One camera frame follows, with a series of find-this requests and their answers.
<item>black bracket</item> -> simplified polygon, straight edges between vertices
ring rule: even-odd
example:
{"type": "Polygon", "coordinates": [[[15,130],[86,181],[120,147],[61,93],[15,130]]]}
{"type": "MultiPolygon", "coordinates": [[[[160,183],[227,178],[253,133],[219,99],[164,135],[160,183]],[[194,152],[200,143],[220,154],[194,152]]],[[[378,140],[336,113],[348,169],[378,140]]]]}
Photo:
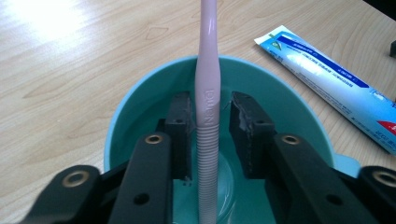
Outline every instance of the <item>black bracket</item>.
{"type": "Polygon", "coordinates": [[[246,178],[265,178],[277,223],[396,223],[396,172],[358,179],[330,168],[301,136],[275,134],[257,102],[233,92],[230,132],[246,178]]]}

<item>wooden table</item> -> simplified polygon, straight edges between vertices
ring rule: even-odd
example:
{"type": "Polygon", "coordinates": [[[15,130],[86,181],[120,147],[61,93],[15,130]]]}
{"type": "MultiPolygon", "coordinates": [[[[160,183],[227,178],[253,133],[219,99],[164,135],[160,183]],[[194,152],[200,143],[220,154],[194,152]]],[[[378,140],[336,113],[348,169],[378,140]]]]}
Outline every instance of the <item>wooden table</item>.
{"type": "MultiPolygon", "coordinates": [[[[396,97],[396,22],[359,0],[219,1],[219,53],[288,82],[337,153],[396,170],[387,154],[255,45],[286,25],[389,98],[396,97]]],[[[0,222],[21,220],[55,174],[103,171],[110,119],[153,68],[197,54],[199,1],[0,0],[0,222]]]]}

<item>pink toothbrush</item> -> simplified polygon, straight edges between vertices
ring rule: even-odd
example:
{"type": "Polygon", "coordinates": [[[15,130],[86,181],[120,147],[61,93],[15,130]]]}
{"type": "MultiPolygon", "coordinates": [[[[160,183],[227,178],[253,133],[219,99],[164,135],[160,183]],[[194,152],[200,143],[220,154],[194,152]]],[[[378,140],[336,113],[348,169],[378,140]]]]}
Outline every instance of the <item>pink toothbrush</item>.
{"type": "Polygon", "coordinates": [[[195,71],[199,222],[216,223],[218,198],[220,70],[217,0],[201,0],[201,33],[195,71]]]}

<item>toothbrush handle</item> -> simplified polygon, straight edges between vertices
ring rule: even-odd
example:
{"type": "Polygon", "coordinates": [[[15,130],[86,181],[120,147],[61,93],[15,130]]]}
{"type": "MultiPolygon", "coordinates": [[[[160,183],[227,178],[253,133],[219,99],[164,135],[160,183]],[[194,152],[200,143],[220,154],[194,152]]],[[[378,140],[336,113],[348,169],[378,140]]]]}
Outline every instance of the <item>toothbrush handle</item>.
{"type": "Polygon", "coordinates": [[[217,1],[201,1],[201,33],[195,72],[197,126],[219,123],[220,70],[217,40],[217,1]]]}

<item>screw hole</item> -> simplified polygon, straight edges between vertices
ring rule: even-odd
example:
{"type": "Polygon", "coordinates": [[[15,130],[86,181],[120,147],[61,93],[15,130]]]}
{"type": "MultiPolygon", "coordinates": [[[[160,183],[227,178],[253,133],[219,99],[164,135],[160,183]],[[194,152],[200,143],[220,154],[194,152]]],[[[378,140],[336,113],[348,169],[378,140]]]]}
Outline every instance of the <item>screw hole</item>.
{"type": "Polygon", "coordinates": [[[290,145],[298,145],[300,144],[300,139],[298,137],[292,135],[285,135],[282,137],[282,141],[290,145]]]}
{"type": "Polygon", "coordinates": [[[64,178],[62,185],[65,188],[74,188],[82,185],[88,180],[89,176],[90,174],[86,171],[75,171],[64,178]]]}
{"type": "Polygon", "coordinates": [[[335,205],[343,205],[343,200],[337,195],[329,194],[326,196],[326,200],[335,205]]]}
{"type": "Polygon", "coordinates": [[[149,195],[147,193],[141,193],[134,197],[134,204],[143,205],[149,202],[149,195]]]}
{"type": "Polygon", "coordinates": [[[163,140],[163,137],[157,134],[150,135],[146,138],[146,143],[148,144],[159,144],[163,140]]]}
{"type": "Polygon", "coordinates": [[[375,180],[388,187],[396,188],[396,175],[390,174],[385,171],[374,171],[373,177],[375,180]]]}
{"type": "Polygon", "coordinates": [[[174,122],[176,122],[176,123],[182,123],[182,122],[183,122],[183,119],[174,119],[174,122]]]}

